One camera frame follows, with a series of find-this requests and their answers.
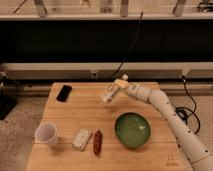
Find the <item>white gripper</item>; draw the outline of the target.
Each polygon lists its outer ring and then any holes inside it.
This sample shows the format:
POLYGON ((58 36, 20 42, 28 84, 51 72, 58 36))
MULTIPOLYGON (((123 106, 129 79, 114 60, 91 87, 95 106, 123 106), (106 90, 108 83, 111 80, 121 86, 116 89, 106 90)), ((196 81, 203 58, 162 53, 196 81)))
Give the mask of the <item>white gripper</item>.
POLYGON ((122 89, 125 89, 125 93, 132 98, 137 96, 137 91, 140 88, 140 85, 137 83, 130 83, 126 80, 116 79, 115 84, 122 89))

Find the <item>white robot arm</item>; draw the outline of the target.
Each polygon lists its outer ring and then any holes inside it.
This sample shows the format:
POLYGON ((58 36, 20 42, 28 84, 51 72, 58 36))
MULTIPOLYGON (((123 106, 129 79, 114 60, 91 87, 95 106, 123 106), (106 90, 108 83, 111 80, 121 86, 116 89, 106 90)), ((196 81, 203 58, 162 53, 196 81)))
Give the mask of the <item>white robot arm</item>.
POLYGON ((194 171, 213 171, 213 154, 176 114, 162 90, 120 79, 114 83, 130 97, 149 102, 162 114, 194 171))

